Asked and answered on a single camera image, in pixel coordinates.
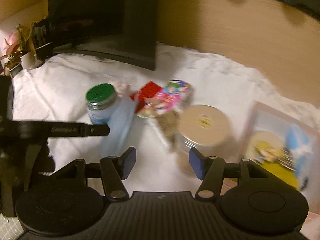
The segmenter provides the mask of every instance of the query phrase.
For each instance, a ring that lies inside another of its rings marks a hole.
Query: wooden surface
[[[158,39],[261,71],[320,107],[320,22],[276,0],[159,0]]]

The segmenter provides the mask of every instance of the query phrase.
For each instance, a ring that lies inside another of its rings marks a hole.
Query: glass jar
[[[86,94],[88,114],[92,124],[108,124],[118,107],[119,97],[111,84],[100,84]]]

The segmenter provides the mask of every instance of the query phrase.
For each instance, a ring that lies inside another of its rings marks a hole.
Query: pink flower
[[[15,32],[11,33],[8,37],[5,38],[4,43],[2,44],[2,49],[5,50],[9,48],[12,44],[19,43],[19,32],[16,30]]]

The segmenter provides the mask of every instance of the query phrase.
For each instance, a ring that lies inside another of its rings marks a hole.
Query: red package
[[[141,93],[138,98],[138,104],[135,113],[140,111],[145,106],[146,103],[144,101],[144,98],[153,98],[156,95],[156,93],[158,93],[161,90],[161,88],[162,87],[158,86],[152,81],[150,81],[148,84],[142,87],[140,90]],[[139,91],[130,95],[130,98],[133,100],[137,93],[139,93]]]

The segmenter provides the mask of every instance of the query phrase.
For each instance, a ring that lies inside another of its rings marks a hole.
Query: screw
[[[110,193],[110,196],[112,198],[116,198],[116,199],[119,199],[119,198],[123,198],[126,196],[126,193],[123,191],[123,190],[115,190],[115,191],[112,191]]]
[[[214,196],[214,193],[210,190],[201,190],[198,192],[198,196],[201,198],[211,198]]]

